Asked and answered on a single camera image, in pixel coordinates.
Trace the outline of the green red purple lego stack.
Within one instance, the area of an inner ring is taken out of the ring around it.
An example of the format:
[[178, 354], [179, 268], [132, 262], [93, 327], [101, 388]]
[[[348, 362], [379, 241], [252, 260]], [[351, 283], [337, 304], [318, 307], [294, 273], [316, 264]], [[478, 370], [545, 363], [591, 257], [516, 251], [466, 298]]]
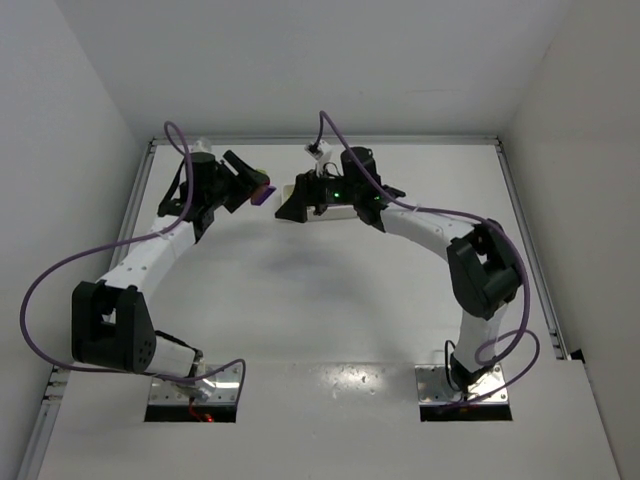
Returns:
[[277, 188], [271, 184], [270, 177], [266, 171], [258, 169], [257, 172], [261, 176], [262, 183], [251, 194], [250, 203], [252, 206], [263, 205], [277, 190]]

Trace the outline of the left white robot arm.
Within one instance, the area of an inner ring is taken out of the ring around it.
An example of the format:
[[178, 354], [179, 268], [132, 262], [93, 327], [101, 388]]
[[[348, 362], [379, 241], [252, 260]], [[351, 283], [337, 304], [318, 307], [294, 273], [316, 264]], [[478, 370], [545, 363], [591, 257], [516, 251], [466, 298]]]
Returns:
[[194, 152], [187, 179], [177, 171], [157, 209], [150, 239], [71, 299], [71, 352], [91, 366], [171, 378], [198, 375], [199, 349], [154, 328], [148, 302], [176, 260], [213, 224], [215, 212], [262, 204], [274, 191], [267, 174], [232, 151], [221, 160]]

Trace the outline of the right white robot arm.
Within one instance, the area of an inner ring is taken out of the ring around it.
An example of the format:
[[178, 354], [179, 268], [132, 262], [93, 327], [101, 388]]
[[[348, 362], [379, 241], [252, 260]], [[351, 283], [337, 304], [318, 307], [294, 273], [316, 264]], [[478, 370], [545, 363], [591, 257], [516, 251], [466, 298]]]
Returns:
[[397, 205], [404, 192], [381, 184], [373, 152], [367, 147], [343, 151], [342, 171], [336, 175], [327, 170], [331, 148], [326, 142], [309, 144], [305, 150], [315, 166], [296, 176], [276, 218], [305, 223], [332, 207], [349, 206], [364, 224], [443, 259], [463, 312], [458, 342], [448, 356], [449, 378], [457, 390], [467, 391], [494, 366], [502, 316], [522, 284], [515, 254], [501, 237], [501, 229]]

